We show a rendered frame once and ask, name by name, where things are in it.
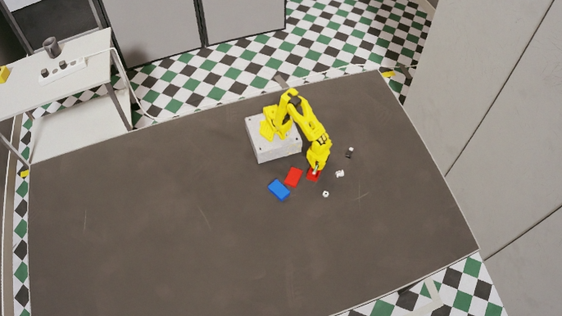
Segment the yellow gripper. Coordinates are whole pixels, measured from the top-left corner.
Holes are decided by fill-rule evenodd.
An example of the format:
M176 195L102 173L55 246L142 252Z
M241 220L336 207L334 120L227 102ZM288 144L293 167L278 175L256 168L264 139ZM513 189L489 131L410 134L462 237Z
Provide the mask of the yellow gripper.
M318 162L319 165L321 166L319 166L317 170L321 170L323 169L324 165L326 165L326 162L329 158L329 149L323 155L318 156L312 151L312 146L310 146L307 151L306 158L310 162L310 165L312 166L313 169L315 168L314 162Z

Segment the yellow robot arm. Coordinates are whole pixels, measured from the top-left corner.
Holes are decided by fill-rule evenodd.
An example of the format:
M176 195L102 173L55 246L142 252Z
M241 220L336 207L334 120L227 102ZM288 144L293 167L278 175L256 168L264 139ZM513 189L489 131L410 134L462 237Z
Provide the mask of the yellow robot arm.
M265 109L265 120L260 121L259 133L269 142L273 142L274 133L284 140L291 133L293 118L299 124L307 139L313 141L312 151L318 156L323 155L330 147L329 136L325 133L322 124L315 118L308 101L297 94L298 92L294 88L290 88L281 96L279 107L273 106ZM300 105L304 117L296 111Z

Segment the red open box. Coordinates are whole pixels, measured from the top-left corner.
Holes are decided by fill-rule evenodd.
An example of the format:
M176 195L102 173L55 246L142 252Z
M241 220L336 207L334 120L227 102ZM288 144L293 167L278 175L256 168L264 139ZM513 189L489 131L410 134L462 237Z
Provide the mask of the red open box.
M308 178L309 180L312 180L312 181L316 182L317 179L318 179L318 177L320 176L321 170L317 170L317 171L316 171L316 174L312 174L312 173L313 173L313 170L314 170L314 169L313 169L312 166L311 166L311 167L310 167L310 170L309 170L309 172L308 172L308 174L307 174L307 176L306 176L306 178Z

